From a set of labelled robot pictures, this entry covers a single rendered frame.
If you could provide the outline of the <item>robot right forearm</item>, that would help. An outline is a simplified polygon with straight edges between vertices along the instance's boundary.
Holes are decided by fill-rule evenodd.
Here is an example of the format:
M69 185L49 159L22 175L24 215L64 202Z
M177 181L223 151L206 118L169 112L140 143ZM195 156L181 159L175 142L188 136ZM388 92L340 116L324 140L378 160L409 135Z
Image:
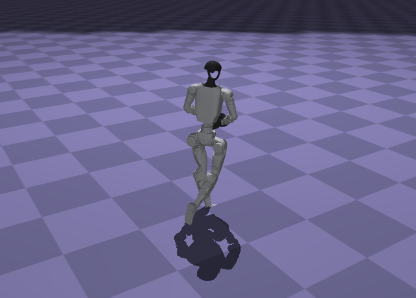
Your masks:
M233 120L233 121L229 121L228 119L227 119L227 117L225 117L223 120L221 120L221 125L229 125L230 123L233 123L235 120Z

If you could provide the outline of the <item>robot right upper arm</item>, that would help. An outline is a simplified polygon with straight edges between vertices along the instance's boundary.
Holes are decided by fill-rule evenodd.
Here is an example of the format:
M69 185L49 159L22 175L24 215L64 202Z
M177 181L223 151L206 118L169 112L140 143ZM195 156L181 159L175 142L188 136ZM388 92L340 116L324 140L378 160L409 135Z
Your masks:
M236 120L237 113L236 113L235 102L233 99L233 92L229 89L222 88L220 93L221 93L222 99L226 101L226 106L229 111L229 113L227 114L227 119L229 121Z

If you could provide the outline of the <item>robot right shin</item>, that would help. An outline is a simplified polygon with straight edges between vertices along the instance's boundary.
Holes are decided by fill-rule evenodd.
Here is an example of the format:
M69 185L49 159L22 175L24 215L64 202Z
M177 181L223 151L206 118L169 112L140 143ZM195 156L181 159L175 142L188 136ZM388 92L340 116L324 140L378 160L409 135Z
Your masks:
M212 192L217 180L218 180L218 176L215 175L211 183L204 181L204 183L202 184L200 188L199 194L194 202L194 204L196 204L196 211L198 207L201 205L201 203L203 202L203 200L206 199L209 196L209 194Z

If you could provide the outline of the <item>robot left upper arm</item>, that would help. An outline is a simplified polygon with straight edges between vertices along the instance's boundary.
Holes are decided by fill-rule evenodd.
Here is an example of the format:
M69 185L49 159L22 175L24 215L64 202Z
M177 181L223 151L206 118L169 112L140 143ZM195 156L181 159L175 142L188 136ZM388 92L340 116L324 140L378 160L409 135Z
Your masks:
M188 87L188 92L187 92L187 96L185 99L185 104L183 106L184 110L186 113L192 113L193 112L193 107L192 107L192 102L194 101L195 95L196 95L196 87L198 84L193 84L191 86Z

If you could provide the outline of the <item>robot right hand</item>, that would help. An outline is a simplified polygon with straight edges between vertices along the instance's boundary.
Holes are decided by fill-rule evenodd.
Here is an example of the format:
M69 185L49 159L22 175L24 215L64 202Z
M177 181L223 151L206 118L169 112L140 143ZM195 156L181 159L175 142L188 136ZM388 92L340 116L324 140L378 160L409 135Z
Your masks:
M221 126L221 127L227 126L227 125L221 125L221 120L217 120L217 122L213 123L213 129L217 129L217 128L219 128L219 126Z

